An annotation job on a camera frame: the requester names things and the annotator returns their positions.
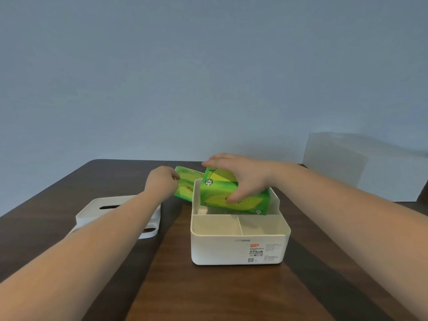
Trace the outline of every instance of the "light blue wall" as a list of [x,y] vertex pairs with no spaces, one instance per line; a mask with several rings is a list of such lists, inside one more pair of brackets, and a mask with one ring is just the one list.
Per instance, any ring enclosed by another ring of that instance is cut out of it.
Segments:
[[95,158],[428,150],[428,0],[1,0],[0,214]]

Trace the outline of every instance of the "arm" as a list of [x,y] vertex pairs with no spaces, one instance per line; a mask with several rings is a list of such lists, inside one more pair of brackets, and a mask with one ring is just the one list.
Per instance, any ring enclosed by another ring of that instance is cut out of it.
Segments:
[[428,217],[293,163],[218,154],[203,163],[232,171],[227,202],[277,187],[370,276],[428,320]]
[[0,284],[1,320],[80,320],[150,221],[178,187],[169,167],[144,191],[73,232]]

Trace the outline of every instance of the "forearm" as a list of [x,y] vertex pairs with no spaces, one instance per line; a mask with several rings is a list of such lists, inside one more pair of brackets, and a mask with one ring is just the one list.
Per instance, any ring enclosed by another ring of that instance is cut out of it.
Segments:
[[143,192],[24,266],[0,285],[0,318],[82,318],[162,200],[159,192]]
[[276,186],[368,274],[428,318],[428,217],[380,197],[278,163]]

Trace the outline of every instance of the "green tissue pack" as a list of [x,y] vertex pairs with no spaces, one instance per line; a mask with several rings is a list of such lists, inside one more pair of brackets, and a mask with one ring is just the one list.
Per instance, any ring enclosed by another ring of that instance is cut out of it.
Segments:
[[176,167],[175,170],[180,175],[180,180],[179,187],[174,195],[191,202],[193,198],[193,184],[196,179],[202,178],[204,173],[185,167]]
[[226,198],[237,188],[238,181],[232,172],[218,168],[207,168],[200,188],[201,205],[266,215],[270,202],[269,189],[258,195],[247,197],[237,204],[227,205],[225,203]]

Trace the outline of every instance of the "wooden table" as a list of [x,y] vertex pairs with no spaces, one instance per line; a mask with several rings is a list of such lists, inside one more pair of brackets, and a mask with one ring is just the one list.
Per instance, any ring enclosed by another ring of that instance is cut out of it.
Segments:
[[[0,218],[0,280],[75,225],[92,199],[137,194],[155,167],[203,170],[199,162],[90,161]],[[292,229],[284,261],[267,266],[196,266],[191,204],[162,204],[157,236],[138,240],[84,320],[416,320],[287,197]]]

